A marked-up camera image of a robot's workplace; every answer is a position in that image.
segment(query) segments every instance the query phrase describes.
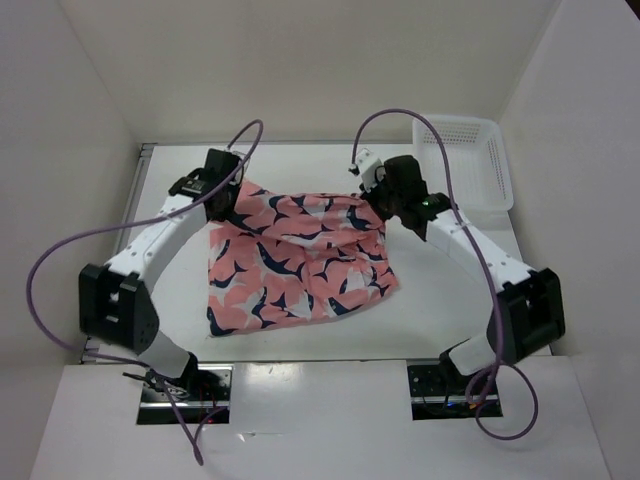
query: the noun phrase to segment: pink cloth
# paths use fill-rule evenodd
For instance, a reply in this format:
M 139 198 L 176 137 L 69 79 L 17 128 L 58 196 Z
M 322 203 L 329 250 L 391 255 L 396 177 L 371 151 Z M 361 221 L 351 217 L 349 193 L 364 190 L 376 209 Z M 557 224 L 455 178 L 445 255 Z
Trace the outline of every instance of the pink cloth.
M 383 298 L 398 285 L 384 232 L 355 194 L 275 195 L 245 180 L 210 232 L 211 333 L 316 323 Z

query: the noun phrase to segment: white table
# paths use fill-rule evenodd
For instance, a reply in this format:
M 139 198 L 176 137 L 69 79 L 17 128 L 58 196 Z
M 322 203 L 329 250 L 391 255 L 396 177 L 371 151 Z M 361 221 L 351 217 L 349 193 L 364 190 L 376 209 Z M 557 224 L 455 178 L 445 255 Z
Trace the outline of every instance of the white table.
M 408 144 L 363 146 L 383 160 L 412 153 Z M 167 189 L 204 164 L 209 147 L 156 146 L 132 217 L 154 216 Z M 238 149 L 246 151 L 246 145 Z M 254 154 L 248 177 L 274 192 L 355 192 L 358 180 L 347 172 L 350 152 L 350 144 L 265 144 Z M 498 245 L 520 257 L 506 213 L 466 213 Z M 486 327 L 491 301 L 485 285 L 395 219 L 388 224 L 387 240 L 401 286 L 375 307 L 328 324 L 213 338 L 206 318 L 208 236 L 203 230 L 178 253 L 153 292 L 162 329 L 202 361 L 246 362 L 433 358 Z
M 205 428 L 199 467 L 177 425 L 135 425 L 141 387 L 121 375 L 134 368 L 70 366 L 31 480 L 608 479 L 569 359 L 521 367 L 540 417 L 505 443 L 472 419 L 412 421 L 403 361 L 238 364 L 230 423 Z M 508 369 L 498 388 L 505 417 L 486 424 L 514 433 L 531 415 L 528 390 Z

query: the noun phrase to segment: white wall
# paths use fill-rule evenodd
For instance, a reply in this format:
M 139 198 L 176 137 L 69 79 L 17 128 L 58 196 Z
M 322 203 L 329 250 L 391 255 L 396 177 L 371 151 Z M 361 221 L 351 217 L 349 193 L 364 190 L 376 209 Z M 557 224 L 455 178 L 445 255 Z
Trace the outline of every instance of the white wall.
M 579 354 L 614 478 L 637 478 L 640 22 L 624 0 L 563 0 L 500 124 L 523 255 L 562 279 L 557 351 Z
M 139 140 L 350 139 L 409 106 L 497 116 L 556 0 L 62 0 Z M 406 120 L 368 134 L 410 138 Z
M 29 477 L 62 366 L 72 361 L 28 316 L 27 270 L 55 240 L 118 221 L 136 145 L 54 0 L 7 0 L 0 15 L 0 477 Z M 37 302 L 80 340 L 77 274 L 113 237 L 45 264 Z

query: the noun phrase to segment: white laundry basket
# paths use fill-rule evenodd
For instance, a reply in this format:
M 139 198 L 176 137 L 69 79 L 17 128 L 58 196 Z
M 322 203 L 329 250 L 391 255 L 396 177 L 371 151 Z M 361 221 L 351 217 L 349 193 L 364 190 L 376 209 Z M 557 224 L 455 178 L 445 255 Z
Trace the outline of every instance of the white laundry basket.
M 453 193 L 458 205 L 481 211 L 507 211 L 513 191 L 497 123 L 450 115 L 424 115 L 442 137 L 449 163 Z M 447 193 L 444 163 L 431 131 L 413 121 L 413 147 L 429 192 Z

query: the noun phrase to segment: pink fabric with shark print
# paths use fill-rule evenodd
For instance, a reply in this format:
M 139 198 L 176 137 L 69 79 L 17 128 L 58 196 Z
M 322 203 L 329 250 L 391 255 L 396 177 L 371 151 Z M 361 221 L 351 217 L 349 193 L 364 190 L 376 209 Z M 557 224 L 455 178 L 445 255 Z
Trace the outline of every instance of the pink fabric with shark print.
M 211 333 L 320 322 L 389 295 L 384 232 L 355 194 L 276 195 L 245 180 L 231 218 L 211 224 Z

